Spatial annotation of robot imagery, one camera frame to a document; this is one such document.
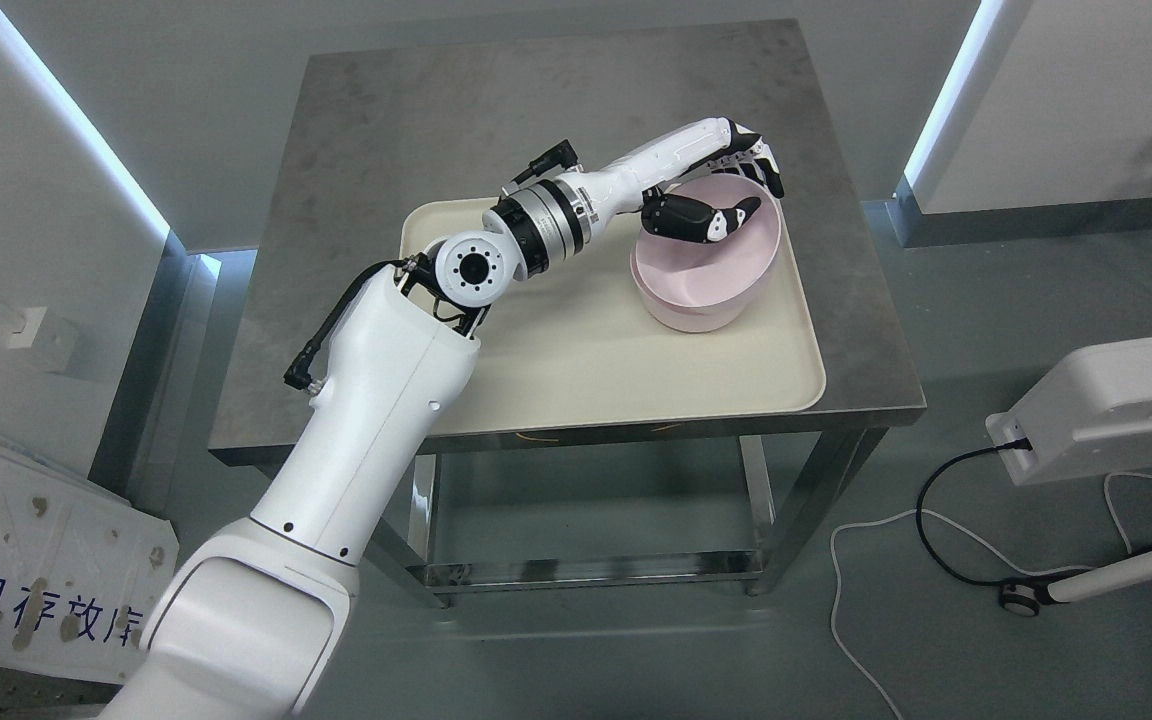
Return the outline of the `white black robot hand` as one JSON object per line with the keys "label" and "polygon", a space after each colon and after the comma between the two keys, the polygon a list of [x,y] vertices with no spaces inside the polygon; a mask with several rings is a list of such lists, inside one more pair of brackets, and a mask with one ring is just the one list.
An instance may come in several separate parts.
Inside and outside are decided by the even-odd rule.
{"label": "white black robot hand", "polygon": [[[760,191],[717,206],[667,194],[666,185],[702,176],[737,176]],[[780,165],[761,132],[730,118],[695,120],[647,141],[582,179],[600,215],[636,214],[649,234],[689,243],[718,243],[759,213],[763,194],[782,199]]]}

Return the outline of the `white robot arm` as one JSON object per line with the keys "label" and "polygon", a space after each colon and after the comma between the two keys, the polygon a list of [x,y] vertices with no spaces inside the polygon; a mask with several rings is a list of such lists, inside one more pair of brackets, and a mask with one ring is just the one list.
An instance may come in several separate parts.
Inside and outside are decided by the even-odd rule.
{"label": "white robot arm", "polygon": [[146,660],[104,719],[291,719],[343,637],[357,564],[397,480],[479,355],[511,285],[571,258],[643,187],[559,143],[503,188],[477,232],[358,275],[285,372],[311,419],[247,518],[202,544],[142,628]]}

